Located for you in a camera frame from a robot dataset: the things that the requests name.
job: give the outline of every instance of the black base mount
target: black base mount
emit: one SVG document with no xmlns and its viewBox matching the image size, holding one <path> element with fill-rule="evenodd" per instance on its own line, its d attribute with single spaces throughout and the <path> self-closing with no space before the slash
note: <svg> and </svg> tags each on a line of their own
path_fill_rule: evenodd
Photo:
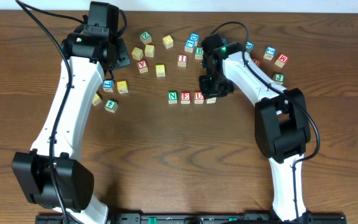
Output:
<svg viewBox="0 0 358 224">
<path fill-rule="evenodd" d="M 35 224 L 59 224 L 60 215 L 39 215 Z M 118 213 L 111 215 L 106 224 L 274 224 L 280 222 L 268 212 L 247 212 L 243 215 L 140 215 L 138 213 Z M 301 224 L 346 224 L 344 215 L 312 215 L 300 217 Z"/>
</svg>

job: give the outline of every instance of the wooden table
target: wooden table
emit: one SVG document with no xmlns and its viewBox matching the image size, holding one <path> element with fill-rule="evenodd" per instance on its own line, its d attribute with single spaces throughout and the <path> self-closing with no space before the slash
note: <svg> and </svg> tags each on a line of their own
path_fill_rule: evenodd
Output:
<svg viewBox="0 0 358 224">
<path fill-rule="evenodd" d="M 70 12 L 81 17 L 85 12 Z M 60 42 L 76 22 L 36 14 Z M 83 137 L 82 163 L 95 176 L 102 202 L 145 213 L 243 213 L 268 210 L 270 166 L 254 138 L 254 108 L 236 90 L 213 105 L 169 105 L 170 90 L 198 90 L 205 74 L 194 54 L 186 68 L 177 55 L 191 32 L 201 39 L 226 21 L 250 28 L 251 56 L 272 76 L 286 75 L 288 89 L 305 94 L 321 133 L 321 152 L 303 166 L 303 198 L 312 212 L 344 212 L 358 223 L 358 15 L 274 13 L 126 12 L 128 51 L 144 48 L 152 34 L 156 53 L 140 74 L 133 60 L 116 71 L 129 93 L 103 94 L 119 101 L 116 114 L 93 106 Z M 162 37 L 175 46 L 166 50 Z M 243 43 L 239 26 L 220 30 Z M 289 56 L 283 69 L 264 60 L 266 46 Z M 15 152 L 28 152 L 44 124 L 57 88 L 61 58 L 22 11 L 0 11 L 0 223 L 33 223 L 40 212 L 27 203 L 11 169 Z M 165 78 L 154 66 L 163 63 Z M 314 135 L 307 154 L 314 149 Z"/>
</svg>

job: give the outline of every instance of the yellow block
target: yellow block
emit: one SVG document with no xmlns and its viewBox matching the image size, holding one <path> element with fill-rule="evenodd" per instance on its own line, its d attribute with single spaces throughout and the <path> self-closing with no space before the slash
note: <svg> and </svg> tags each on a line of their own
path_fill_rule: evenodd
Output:
<svg viewBox="0 0 358 224">
<path fill-rule="evenodd" d="M 119 81 L 117 82 L 117 89 L 119 93 L 127 93 L 128 86 L 126 81 Z"/>
<path fill-rule="evenodd" d="M 134 50 L 132 51 L 132 57 L 133 57 L 135 60 L 142 60 L 143 50 L 142 50 L 142 49 L 139 49 L 139 48 L 137 48 L 137 47 L 135 47 Z"/>
<path fill-rule="evenodd" d="M 157 77 L 164 77 L 165 76 L 165 65 L 156 65 L 155 72 Z"/>
<path fill-rule="evenodd" d="M 146 57 L 154 57 L 154 45 L 147 44 L 144 49 L 144 54 L 146 54 Z"/>
<path fill-rule="evenodd" d="M 173 47 L 173 39 L 172 39 L 171 35 L 164 37 L 162 39 L 162 43 L 164 44 L 166 49 Z"/>
<path fill-rule="evenodd" d="M 102 100 L 100 99 L 100 96 L 96 93 L 93 97 L 92 104 L 94 106 L 98 105 Z"/>
</svg>

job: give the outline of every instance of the letter i block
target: letter i block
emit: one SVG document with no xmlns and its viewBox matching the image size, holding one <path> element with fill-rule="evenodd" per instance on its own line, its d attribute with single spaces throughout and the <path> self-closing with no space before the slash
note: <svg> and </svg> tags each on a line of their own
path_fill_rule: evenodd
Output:
<svg viewBox="0 0 358 224">
<path fill-rule="evenodd" d="M 132 57 L 133 57 L 135 60 L 142 60 L 143 50 L 142 50 L 142 49 L 139 49 L 139 48 L 137 48 L 137 47 L 135 47 L 134 50 L 132 51 Z"/>
<path fill-rule="evenodd" d="M 157 77 L 164 77 L 165 76 L 165 65 L 156 65 L 155 72 Z"/>
<path fill-rule="evenodd" d="M 202 92 L 195 92 L 194 93 L 194 104 L 203 104 L 204 103 L 204 96 Z"/>
<path fill-rule="evenodd" d="M 193 53 L 195 42 L 192 40 L 186 40 L 185 51 Z"/>
<path fill-rule="evenodd" d="M 195 33 L 191 33 L 189 40 L 194 41 L 194 43 L 195 43 L 194 46 L 197 46 L 198 41 L 200 40 L 200 35 L 195 34 Z"/>
<path fill-rule="evenodd" d="M 251 50 L 254 48 L 254 44 L 253 43 L 251 43 L 251 42 L 249 42 L 249 41 L 247 41 L 247 45 L 246 45 L 246 50 L 247 50 L 247 52 L 249 53 L 249 52 L 251 52 Z"/>
<path fill-rule="evenodd" d="M 102 99 L 100 98 L 100 96 L 98 95 L 98 93 L 95 93 L 93 100 L 92 100 L 92 104 L 93 106 L 98 105 L 100 102 L 102 102 Z"/>
<path fill-rule="evenodd" d="M 178 66 L 186 67 L 186 63 L 187 63 L 187 55 L 179 55 L 178 56 Z"/>
<path fill-rule="evenodd" d="M 190 104 L 190 93 L 180 93 L 180 103 Z"/>
<path fill-rule="evenodd" d="M 274 54 L 276 53 L 276 49 L 273 47 L 267 47 L 264 55 L 264 59 L 271 60 L 274 57 Z"/>
<path fill-rule="evenodd" d="M 147 68 L 146 60 L 141 60 L 140 62 L 137 62 L 137 68 L 139 69 L 140 73 L 145 73 L 149 71 L 149 69 Z"/>
<path fill-rule="evenodd" d="M 166 49 L 173 47 L 173 39 L 172 39 L 171 35 L 164 37 L 162 39 L 162 43 L 164 44 Z"/>
<path fill-rule="evenodd" d="M 117 102 L 115 102 L 114 100 L 108 100 L 104 106 L 104 109 L 106 109 L 106 111 L 110 111 L 112 113 L 115 113 L 117 108 Z"/>
<path fill-rule="evenodd" d="M 168 92 L 168 103 L 178 103 L 178 93 L 175 91 Z"/>
<path fill-rule="evenodd" d="M 216 102 L 216 97 L 206 99 L 206 103 L 207 103 L 207 104 L 210 104 L 210 103 L 215 103 L 215 102 Z"/>
<path fill-rule="evenodd" d="M 287 62 L 288 62 L 288 57 L 285 56 L 284 54 L 280 54 L 280 56 L 278 56 L 278 59 L 274 64 L 282 68 Z"/>
<path fill-rule="evenodd" d="M 285 77 L 283 74 L 276 73 L 273 76 L 273 81 L 279 85 L 282 85 L 284 83 L 284 79 L 285 79 Z"/>
<path fill-rule="evenodd" d="M 144 54 L 146 55 L 146 57 L 154 57 L 154 45 L 146 44 Z"/>
<path fill-rule="evenodd" d="M 103 81 L 103 90 L 113 92 L 114 91 L 114 82 L 112 80 Z"/>
<path fill-rule="evenodd" d="M 260 64 L 262 62 L 260 62 L 260 60 L 256 60 L 256 59 L 252 59 L 252 61 L 256 64 L 256 66 L 260 67 Z"/>
<path fill-rule="evenodd" d="M 203 59 L 203 48 L 202 47 L 197 47 L 196 48 L 196 59 L 198 60 L 202 60 Z"/>
<path fill-rule="evenodd" d="M 142 41 L 143 44 L 148 44 L 152 41 L 152 36 L 149 32 L 145 31 L 140 35 L 140 41 Z"/>
<path fill-rule="evenodd" d="M 117 89 L 119 93 L 127 93 L 128 85 L 126 81 L 117 82 Z"/>
</svg>

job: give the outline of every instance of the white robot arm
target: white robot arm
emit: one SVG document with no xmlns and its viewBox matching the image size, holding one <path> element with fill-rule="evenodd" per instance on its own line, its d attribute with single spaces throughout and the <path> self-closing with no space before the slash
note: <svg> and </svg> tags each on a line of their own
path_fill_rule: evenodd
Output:
<svg viewBox="0 0 358 224">
<path fill-rule="evenodd" d="M 245 58 L 249 61 L 250 68 L 253 69 L 259 77 L 262 77 L 267 83 L 271 84 L 273 88 L 279 91 L 286 90 L 284 86 L 276 84 L 261 71 L 261 69 L 252 61 L 248 52 L 245 52 Z M 278 96 L 277 93 L 269 90 L 263 83 L 256 79 L 255 75 L 244 66 L 242 52 L 230 54 L 228 55 L 228 58 L 223 60 L 223 74 L 245 93 L 246 97 L 248 97 L 254 106 L 262 99 L 272 99 Z M 303 155 L 299 156 L 296 154 L 284 159 L 284 163 L 282 164 L 279 164 L 273 158 L 269 159 L 272 168 L 274 187 L 273 210 L 282 221 L 296 219 L 295 204 L 293 202 L 293 177 L 291 166 L 294 160 L 301 157 L 303 157 Z M 298 213 L 302 214 L 306 212 L 306 208 L 302 200 L 301 164 L 299 163 L 296 167 Z"/>
<path fill-rule="evenodd" d="M 100 84 L 103 82 L 104 72 L 99 62 L 90 63 L 88 58 L 70 57 L 68 64 L 73 75 L 73 86 L 68 95 L 65 109 L 63 110 L 60 124 L 57 129 L 55 143 L 55 157 L 60 157 L 61 153 L 67 153 L 69 159 L 81 161 L 81 142 L 84 134 L 85 124 L 92 105 L 92 99 L 96 94 Z M 67 84 L 67 69 L 62 62 L 59 86 L 53 99 L 47 120 L 38 138 L 35 140 L 31 149 L 37 149 L 40 156 L 49 156 L 50 130 L 55 121 L 57 111 L 62 102 Z M 62 212 L 61 208 L 55 207 L 54 210 Z M 67 211 L 75 219 L 82 223 L 105 223 L 108 216 L 108 207 L 101 203 L 94 195 L 86 209 L 80 213 L 71 209 Z"/>
</svg>

